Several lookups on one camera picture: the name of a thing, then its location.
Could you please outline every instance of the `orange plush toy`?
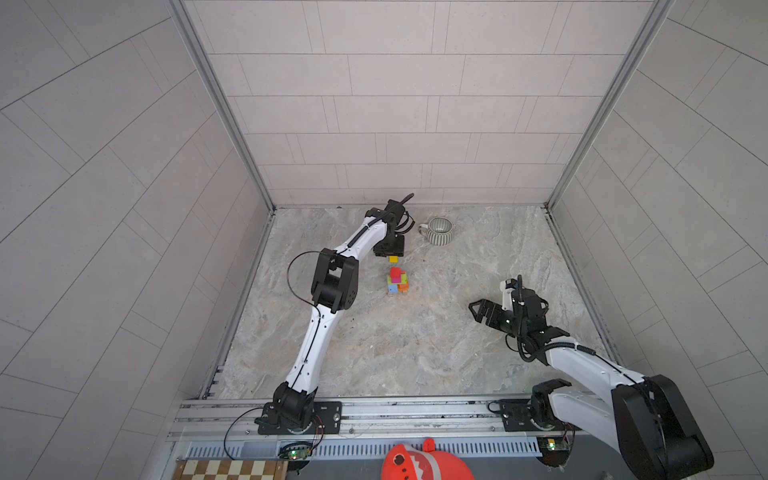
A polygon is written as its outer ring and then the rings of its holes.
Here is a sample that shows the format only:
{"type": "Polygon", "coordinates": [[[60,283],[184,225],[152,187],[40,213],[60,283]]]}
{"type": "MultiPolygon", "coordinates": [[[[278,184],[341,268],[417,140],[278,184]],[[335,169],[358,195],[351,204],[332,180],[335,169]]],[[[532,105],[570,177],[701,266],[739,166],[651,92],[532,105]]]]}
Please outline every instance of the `orange plush toy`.
{"type": "Polygon", "coordinates": [[[384,459],[382,480],[475,480],[459,457],[437,452],[435,441],[427,439],[424,450],[395,445],[384,459]]]}

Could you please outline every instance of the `gray marble surface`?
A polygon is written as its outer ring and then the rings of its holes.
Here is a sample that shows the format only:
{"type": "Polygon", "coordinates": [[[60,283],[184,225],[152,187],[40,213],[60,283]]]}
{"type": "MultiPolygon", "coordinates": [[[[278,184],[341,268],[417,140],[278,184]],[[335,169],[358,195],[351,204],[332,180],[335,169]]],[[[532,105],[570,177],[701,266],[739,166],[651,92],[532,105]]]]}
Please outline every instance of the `gray marble surface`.
{"type": "MultiPolygon", "coordinates": [[[[271,398],[298,353],[310,308],[290,294],[286,268],[305,250],[334,248],[361,223],[365,208],[278,210],[217,398],[271,398]]],[[[417,222],[440,216],[454,240],[434,247],[414,228],[397,266],[411,284],[387,296],[392,266],[372,253],[360,263],[359,292],[336,327],[318,396],[466,395],[530,392],[563,374],[525,363],[504,335],[476,323],[470,302],[501,302],[501,280],[524,285],[550,303],[548,321],[604,352],[540,207],[410,207],[417,222]]],[[[315,254],[298,259],[291,284],[310,297],[315,254]]]]}

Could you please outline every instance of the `tiled wall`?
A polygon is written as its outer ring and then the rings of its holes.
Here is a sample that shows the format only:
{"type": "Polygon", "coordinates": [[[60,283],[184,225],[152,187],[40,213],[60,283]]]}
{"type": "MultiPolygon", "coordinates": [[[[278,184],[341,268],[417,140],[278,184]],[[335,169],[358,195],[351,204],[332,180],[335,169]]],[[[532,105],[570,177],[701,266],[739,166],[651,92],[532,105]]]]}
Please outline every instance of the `tiled wall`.
{"type": "Polygon", "coordinates": [[[678,0],[554,208],[624,364],[683,392],[713,480],[768,475],[766,25],[764,0],[678,0]]]}
{"type": "Polygon", "coordinates": [[[162,0],[0,2],[0,72],[0,477],[139,478],[266,208],[162,0]]]}
{"type": "Polygon", "coordinates": [[[538,204],[650,2],[186,5],[279,205],[538,204]]]}

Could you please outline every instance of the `checkered board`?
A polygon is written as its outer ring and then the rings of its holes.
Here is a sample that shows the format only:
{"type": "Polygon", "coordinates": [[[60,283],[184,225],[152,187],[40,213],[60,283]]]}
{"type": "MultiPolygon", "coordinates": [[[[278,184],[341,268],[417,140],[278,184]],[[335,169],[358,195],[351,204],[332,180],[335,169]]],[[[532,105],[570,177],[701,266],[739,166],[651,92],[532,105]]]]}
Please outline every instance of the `checkered board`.
{"type": "Polygon", "coordinates": [[[285,480],[287,468],[274,460],[182,460],[173,480],[285,480]]]}

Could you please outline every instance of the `ceramic mug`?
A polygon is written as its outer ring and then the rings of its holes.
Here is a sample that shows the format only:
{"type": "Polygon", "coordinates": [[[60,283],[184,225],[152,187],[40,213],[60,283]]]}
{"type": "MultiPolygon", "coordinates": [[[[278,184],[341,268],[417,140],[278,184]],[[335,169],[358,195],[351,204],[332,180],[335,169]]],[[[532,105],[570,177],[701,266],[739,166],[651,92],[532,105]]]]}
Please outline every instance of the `ceramic mug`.
{"type": "Polygon", "coordinates": [[[442,247],[453,240],[453,223],[443,217],[435,217],[429,223],[419,225],[419,233],[432,245],[442,247]]]}

